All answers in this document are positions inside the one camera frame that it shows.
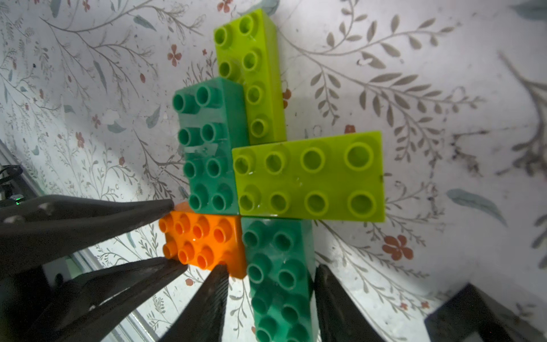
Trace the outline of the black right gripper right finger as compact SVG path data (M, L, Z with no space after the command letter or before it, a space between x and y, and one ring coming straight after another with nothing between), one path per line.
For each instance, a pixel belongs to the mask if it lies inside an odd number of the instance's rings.
M326 265L317 266L314 286L322 341L383 342Z

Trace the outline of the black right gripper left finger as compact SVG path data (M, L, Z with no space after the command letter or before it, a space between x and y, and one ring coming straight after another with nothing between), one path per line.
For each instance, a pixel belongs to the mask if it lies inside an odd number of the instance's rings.
M221 341L229 290L226 265L217 265L161 341Z

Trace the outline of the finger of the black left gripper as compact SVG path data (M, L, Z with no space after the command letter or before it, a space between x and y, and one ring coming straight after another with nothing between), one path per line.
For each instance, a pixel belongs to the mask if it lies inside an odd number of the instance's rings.
M157 257L88 272L66 282L31 325L25 341L102 341L188 266Z
M170 199L109 202L46 195L1 208L1 273L18 274L169 214Z

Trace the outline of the orange lego brick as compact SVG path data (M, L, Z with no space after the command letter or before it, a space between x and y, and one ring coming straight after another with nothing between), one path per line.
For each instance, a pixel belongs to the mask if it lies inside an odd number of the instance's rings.
M159 219L158 225L165 235L162 250L167 259L209 271L224 264L230 276L245 278L241 216L199 214L183 202Z

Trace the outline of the dark green lego brick back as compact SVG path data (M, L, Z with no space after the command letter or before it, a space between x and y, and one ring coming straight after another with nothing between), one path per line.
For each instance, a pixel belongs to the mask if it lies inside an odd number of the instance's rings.
M257 340L315 341L311 221L243 217L242 240Z

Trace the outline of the lime lego brick back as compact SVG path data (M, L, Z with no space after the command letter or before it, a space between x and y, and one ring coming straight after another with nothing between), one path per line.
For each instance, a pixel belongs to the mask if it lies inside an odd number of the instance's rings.
M379 131L251 145L232 157L243 216L385 221Z

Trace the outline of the extra dark green lego brick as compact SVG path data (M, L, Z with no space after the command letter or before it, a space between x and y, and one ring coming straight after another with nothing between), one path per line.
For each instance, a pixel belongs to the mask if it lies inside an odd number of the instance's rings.
M177 139L185 154L194 212L238 215L232 150L249 145L242 85L217 77L175 91Z

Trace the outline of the lime green lego brick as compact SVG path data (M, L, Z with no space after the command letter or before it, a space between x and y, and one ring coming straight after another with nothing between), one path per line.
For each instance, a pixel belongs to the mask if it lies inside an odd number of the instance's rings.
M214 30L219 75L244 89L249 142L286 140L276 25L257 9Z

